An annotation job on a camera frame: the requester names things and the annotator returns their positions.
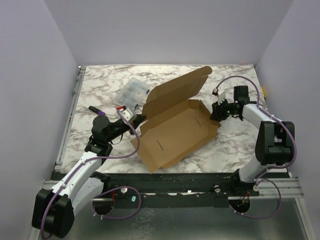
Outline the brown cardboard box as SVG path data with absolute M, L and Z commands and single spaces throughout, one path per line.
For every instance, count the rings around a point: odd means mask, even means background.
M 141 135 L 131 140 L 150 173 L 167 169 L 217 136 L 205 104 L 194 99 L 212 73 L 204 66 L 152 89 L 142 108 Z

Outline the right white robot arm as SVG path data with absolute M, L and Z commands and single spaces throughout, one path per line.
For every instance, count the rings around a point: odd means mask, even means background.
M 237 179 L 230 182 L 229 189 L 240 196 L 248 189 L 247 183 L 254 183 L 269 169 L 285 168 L 296 154 L 294 143 L 295 126 L 290 121 L 281 121 L 265 111 L 258 102 L 249 97 L 246 85 L 233 88 L 233 102 L 217 88 L 212 91 L 217 101 L 212 104 L 211 120 L 222 122 L 228 117 L 247 120 L 258 129 L 254 157 L 237 172 Z

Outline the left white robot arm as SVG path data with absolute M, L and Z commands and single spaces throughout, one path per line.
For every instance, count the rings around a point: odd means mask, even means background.
M 117 110 L 119 119 L 111 122 L 100 114 L 92 122 L 91 136 L 75 166 L 50 189 L 42 188 L 35 197 L 31 225 L 47 240 L 64 238 L 71 230 L 76 214 L 94 197 L 106 197 L 111 190 L 108 177 L 97 169 L 112 156 L 112 141 L 125 132 L 136 135 L 137 127 L 146 120 L 129 109 Z

